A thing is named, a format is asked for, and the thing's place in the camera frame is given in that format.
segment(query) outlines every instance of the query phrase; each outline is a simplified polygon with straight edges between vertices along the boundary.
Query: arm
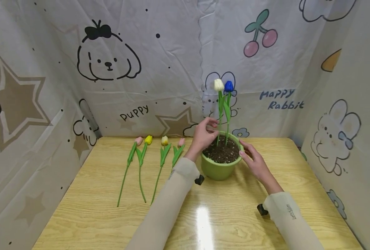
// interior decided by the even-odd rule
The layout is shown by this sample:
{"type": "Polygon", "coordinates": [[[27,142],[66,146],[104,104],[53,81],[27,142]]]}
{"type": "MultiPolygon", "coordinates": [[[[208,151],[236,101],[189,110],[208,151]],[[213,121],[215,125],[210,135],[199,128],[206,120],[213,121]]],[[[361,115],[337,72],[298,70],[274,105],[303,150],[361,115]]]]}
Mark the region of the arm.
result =
{"type": "Polygon", "coordinates": [[[288,192],[284,192],[273,176],[263,182],[269,196],[264,208],[282,234],[290,250],[324,250],[317,236],[300,213],[300,208],[288,192]]]}
{"type": "Polygon", "coordinates": [[[208,147],[218,135],[218,131],[208,126],[217,127],[217,123],[217,120],[208,117],[196,126],[188,152],[175,164],[168,181],[164,184],[125,250],[162,250],[164,248],[182,203],[195,179],[200,176],[195,161],[201,151],[208,147]]]}
{"type": "Polygon", "coordinates": [[[162,250],[179,210],[200,173],[188,158],[177,161],[174,169],[126,250],[162,250]]]}
{"type": "Polygon", "coordinates": [[[322,247],[317,236],[301,216],[300,208],[292,196],[284,192],[269,171],[262,156],[253,145],[242,140],[240,142],[245,148],[245,152],[240,151],[239,154],[253,175],[267,190],[268,197],[263,204],[264,209],[269,212],[271,220],[279,229],[288,248],[290,250],[323,250],[324,247],[322,247]]]}

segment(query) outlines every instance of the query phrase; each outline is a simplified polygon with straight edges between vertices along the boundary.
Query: person's left hand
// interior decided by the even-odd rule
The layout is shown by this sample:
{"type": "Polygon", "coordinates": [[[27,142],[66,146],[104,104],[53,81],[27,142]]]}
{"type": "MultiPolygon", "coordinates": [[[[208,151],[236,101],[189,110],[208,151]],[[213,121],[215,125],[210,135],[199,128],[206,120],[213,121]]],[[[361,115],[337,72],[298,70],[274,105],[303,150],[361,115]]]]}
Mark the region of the person's left hand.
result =
{"type": "Polygon", "coordinates": [[[201,123],[196,125],[195,133],[193,134],[192,145],[184,157],[195,161],[201,151],[206,149],[218,136],[217,127],[218,121],[211,117],[205,118],[201,123]]]}

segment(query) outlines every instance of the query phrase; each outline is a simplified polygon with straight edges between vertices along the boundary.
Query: green flower pot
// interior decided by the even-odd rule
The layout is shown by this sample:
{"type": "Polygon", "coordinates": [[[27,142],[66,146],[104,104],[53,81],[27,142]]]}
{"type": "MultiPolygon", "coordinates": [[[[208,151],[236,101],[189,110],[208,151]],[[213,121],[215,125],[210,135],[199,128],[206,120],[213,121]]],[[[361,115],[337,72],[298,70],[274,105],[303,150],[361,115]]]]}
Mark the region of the green flower pot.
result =
{"type": "MultiPolygon", "coordinates": [[[[220,131],[220,136],[225,136],[225,132],[220,131]]],[[[239,139],[236,136],[234,136],[233,134],[229,134],[228,139],[229,138],[237,144],[239,150],[243,150],[243,146],[240,144],[239,139]]],[[[234,170],[235,165],[240,160],[242,160],[242,158],[239,156],[232,163],[216,163],[215,161],[207,158],[203,153],[201,153],[201,170],[203,171],[204,175],[208,176],[209,178],[215,181],[223,181],[228,179],[228,177],[234,170]]]]}

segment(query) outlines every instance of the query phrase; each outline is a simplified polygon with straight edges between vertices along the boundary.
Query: soil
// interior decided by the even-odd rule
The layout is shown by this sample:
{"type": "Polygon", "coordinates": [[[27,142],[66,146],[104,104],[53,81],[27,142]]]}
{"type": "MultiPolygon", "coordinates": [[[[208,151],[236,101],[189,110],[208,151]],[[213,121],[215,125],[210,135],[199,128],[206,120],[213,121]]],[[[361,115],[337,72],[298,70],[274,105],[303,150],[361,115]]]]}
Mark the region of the soil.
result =
{"type": "Polygon", "coordinates": [[[225,135],[220,135],[220,140],[217,147],[217,139],[212,142],[208,148],[203,151],[203,154],[215,161],[216,163],[232,163],[239,157],[239,148],[237,144],[230,138],[225,145],[225,135]]]}

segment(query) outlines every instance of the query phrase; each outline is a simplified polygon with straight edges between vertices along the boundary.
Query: hand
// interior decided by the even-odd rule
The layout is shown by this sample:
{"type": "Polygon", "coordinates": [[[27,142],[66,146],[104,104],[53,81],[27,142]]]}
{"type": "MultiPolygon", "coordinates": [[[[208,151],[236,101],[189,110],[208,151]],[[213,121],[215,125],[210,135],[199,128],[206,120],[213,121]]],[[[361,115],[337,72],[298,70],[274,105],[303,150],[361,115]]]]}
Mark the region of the hand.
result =
{"type": "Polygon", "coordinates": [[[239,151],[240,157],[245,161],[249,167],[251,173],[261,182],[266,188],[268,194],[274,194],[278,192],[283,192],[282,187],[276,181],[275,177],[269,171],[264,158],[259,152],[249,143],[245,143],[239,140],[240,144],[244,147],[244,152],[239,151]]]}
{"type": "Polygon", "coordinates": [[[201,151],[206,149],[218,136],[219,131],[214,129],[217,127],[217,123],[216,119],[207,117],[196,125],[192,144],[184,157],[196,161],[201,151]]]}

